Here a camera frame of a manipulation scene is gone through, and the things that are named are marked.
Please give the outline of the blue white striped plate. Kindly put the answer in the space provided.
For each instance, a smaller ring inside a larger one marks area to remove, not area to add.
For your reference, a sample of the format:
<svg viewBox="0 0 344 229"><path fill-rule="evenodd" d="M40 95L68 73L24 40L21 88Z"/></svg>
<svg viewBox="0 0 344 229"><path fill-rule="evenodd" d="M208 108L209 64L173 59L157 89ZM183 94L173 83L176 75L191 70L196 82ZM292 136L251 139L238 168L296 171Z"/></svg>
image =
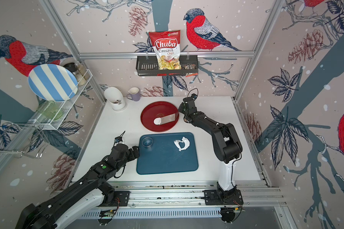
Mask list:
<svg viewBox="0 0 344 229"><path fill-rule="evenodd" d="M30 89L46 101L64 102L78 92L75 76L66 68L55 64L39 65L28 76Z"/></svg>

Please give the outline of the red cassava chips bag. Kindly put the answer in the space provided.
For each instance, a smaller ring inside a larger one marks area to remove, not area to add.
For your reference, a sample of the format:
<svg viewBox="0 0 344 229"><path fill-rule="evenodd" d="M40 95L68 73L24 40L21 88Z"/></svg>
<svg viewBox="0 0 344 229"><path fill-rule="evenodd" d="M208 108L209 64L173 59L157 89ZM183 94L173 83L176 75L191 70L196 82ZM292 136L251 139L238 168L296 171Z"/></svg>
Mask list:
<svg viewBox="0 0 344 229"><path fill-rule="evenodd" d="M150 32L152 48L160 70L180 70L180 30Z"/></svg>

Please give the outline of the small round metal cutter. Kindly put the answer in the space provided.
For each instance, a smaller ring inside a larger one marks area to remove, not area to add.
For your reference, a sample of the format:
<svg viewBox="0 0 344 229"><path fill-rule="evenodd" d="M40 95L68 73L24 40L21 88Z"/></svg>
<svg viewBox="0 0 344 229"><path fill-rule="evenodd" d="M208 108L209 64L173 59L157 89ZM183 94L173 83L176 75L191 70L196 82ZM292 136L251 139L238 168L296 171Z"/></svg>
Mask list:
<svg viewBox="0 0 344 229"><path fill-rule="evenodd" d="M153 145L153 139L151 137L145 137L141 143L145 148L150 148Z"/></svg>

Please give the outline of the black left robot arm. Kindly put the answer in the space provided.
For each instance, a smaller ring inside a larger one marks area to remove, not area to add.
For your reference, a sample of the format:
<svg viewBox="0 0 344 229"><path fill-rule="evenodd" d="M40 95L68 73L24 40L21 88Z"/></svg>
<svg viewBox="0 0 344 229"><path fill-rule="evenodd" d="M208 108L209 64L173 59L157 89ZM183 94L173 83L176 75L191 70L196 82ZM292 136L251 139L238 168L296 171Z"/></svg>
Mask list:
<svg viewBox="0 0 344 229"><path fill-rule="evenodd" d="M128 203L128 192L115 193L108 181L128 162L140 156L139 147L115 145L111 153L93 165L73 185L57 196L35 206L30 204L20 213L17 229L64 229L91 209L105 204L119 208Z"/></svg>

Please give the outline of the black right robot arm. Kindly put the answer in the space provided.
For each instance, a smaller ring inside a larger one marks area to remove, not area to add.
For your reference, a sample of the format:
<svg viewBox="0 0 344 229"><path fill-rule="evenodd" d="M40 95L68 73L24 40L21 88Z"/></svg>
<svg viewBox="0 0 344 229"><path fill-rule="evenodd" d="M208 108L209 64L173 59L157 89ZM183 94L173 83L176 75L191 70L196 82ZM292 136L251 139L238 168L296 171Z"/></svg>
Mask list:
<svg viewBox="0 0 344 229"><path fill-rule="evenodd" d="M217 122L205 113L198 111L195 105L195 94L185 97L178 111L184 115L184 122L206 131L212 137L215 156L224 163L220 168L218 189L222 193L228 193L237 189L235 182L235 170L239 160L242 159L243 147L231 124Z"/></svg>

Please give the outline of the white cutlery holder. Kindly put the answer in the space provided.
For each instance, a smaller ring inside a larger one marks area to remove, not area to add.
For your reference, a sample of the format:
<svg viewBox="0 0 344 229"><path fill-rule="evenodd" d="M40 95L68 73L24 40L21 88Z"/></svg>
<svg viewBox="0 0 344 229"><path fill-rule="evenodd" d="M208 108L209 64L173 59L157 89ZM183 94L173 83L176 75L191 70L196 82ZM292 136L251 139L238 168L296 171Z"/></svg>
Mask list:
<svg viewBox="0 0 344 229"><path fill-rule="evenodd" d="M123 94L116 87L109 87L106 89L104 91L104 96L114 111L119 112L126 109L127 103L123 97Z"/></svg>

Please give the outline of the dark lid spice jar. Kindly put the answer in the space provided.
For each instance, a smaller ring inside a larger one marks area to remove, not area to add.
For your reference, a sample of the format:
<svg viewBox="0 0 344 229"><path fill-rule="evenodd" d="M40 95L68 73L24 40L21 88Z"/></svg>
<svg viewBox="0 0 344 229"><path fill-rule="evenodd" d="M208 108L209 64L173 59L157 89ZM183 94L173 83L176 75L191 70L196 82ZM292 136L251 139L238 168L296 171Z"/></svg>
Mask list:
<svg viewBox="0 0 344 229"><path fill-rule="evenodd" d="M75 63L67 63L63 67L69 70L74 75L79 73L78 68Z"/></svg>

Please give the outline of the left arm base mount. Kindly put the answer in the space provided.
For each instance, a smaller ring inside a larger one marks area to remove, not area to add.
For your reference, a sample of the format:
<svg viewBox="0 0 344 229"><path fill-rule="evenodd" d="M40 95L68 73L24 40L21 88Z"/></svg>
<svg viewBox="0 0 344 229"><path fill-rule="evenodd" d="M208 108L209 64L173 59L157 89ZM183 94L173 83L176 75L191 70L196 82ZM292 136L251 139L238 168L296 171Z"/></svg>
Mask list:
<svg viewBox="0 0 344 229"><path fill-rule="evenodd" d="M99 207L127 207L130 198L130 191L116 191L109 183L104 183L98 188L103 195Z"/></svg>

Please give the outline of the purple mug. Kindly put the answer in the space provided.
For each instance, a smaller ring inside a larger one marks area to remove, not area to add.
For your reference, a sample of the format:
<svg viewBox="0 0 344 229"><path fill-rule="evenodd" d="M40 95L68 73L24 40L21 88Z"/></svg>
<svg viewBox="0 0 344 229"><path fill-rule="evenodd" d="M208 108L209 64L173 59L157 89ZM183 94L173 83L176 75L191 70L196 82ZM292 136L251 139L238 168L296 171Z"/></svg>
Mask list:
<svg viewBox="0 0 344 229"><path fill-rule="evenodd" d="M137 102L137 101L140 100L140 90L139 90L139 88L137 88L137 87L132 87L128 92L129 92L129 93L127 94L126 97L127 97L129 100L132 100L132 101L135 101L135 102Z"/></svg>

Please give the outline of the white dough piece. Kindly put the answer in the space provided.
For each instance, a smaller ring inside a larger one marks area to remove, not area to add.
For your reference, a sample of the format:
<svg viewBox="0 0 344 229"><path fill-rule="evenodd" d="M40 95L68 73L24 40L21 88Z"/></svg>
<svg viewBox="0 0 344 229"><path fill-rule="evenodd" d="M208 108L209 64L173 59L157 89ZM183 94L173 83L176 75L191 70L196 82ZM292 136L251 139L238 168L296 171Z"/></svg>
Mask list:
<svg viewBox="0 0 344 229"><path fill-rule="evenodd" d="M190 147L190 141L186 137L182 137L181 140L174 141L175 146L178 148L178 151L187 150Z"/></svg>

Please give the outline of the teal plastic tray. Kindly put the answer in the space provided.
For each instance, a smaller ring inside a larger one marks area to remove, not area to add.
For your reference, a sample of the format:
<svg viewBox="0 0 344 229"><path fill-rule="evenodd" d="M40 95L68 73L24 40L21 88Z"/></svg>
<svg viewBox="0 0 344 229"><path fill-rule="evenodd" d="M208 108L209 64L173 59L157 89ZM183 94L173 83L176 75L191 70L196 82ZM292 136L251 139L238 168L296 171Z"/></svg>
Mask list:
<svg viewBox="0 0 344 229"><path fill-rule="evenodd" d="M190 147L180 152L174 141L181 140L183 136L189 139ZM141 143L145 137L153 139L150 148ZM193 172L199 167L195 138L190 132L143 135L139 147L136 167L139 175Z"/></svg>

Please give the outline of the round red tray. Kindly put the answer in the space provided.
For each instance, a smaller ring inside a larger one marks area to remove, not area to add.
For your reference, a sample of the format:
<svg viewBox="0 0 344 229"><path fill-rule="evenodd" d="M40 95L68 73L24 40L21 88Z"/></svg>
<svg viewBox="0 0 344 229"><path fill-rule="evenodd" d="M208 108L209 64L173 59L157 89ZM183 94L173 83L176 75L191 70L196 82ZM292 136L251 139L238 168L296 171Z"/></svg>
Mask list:
<svg viewBox="0 0 344 229"><path fill-rule="evenodd" d="M150 131L165 132L172 129L177 124L179 116L176 121L164 125L155 125L153 121L155 118L171 115L174 113L178 113L175 105L169 102L157 101L147 105L143 109L140 120L142 125Z"/></svg>

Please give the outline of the green glass cup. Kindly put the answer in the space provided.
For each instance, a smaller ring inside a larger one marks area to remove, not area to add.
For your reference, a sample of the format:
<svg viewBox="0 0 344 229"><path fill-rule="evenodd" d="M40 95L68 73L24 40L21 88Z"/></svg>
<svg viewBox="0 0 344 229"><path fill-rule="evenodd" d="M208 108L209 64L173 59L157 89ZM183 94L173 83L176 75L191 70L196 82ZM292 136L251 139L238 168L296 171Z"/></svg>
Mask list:
<svg viewBox="0 0 344 229"><path fill-rule="evenodd" d="M63 111L54 101L45 101L39 105L37 112L43 114L48 119L60 119L63 116Z"/></svg>

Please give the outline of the metal spatula wooden handle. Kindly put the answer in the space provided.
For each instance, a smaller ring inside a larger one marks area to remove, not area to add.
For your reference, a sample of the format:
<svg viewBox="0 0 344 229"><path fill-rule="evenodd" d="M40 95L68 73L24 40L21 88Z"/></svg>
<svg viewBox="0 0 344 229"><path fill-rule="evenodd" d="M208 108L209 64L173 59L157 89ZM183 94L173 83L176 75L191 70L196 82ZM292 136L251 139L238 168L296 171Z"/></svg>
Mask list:
<svg viewBox="0 0 344 229"><path fill-rule="evenodd" d="M164 125L164 124L167 124L167 123L174 122L174 121L177 120L178 116L179 116L179 113L174 113L174 114L170 114L170 115L166 115L166 116L160 117L158 125Z"/></svg>

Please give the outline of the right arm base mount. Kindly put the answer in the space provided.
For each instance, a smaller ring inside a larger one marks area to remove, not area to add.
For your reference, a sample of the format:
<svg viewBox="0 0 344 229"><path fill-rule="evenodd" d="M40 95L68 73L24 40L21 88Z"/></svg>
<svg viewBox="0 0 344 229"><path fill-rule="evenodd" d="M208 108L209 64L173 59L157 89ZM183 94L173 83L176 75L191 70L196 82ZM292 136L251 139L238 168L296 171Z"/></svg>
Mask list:
<svg viewBox="0 0 344 229"><path fill-rule="evenodd" d="M224 191L219 184L216 189L204 190L202 199L207 206L212 205L243 205L241 191L235 185L232 189Z"/></svg>

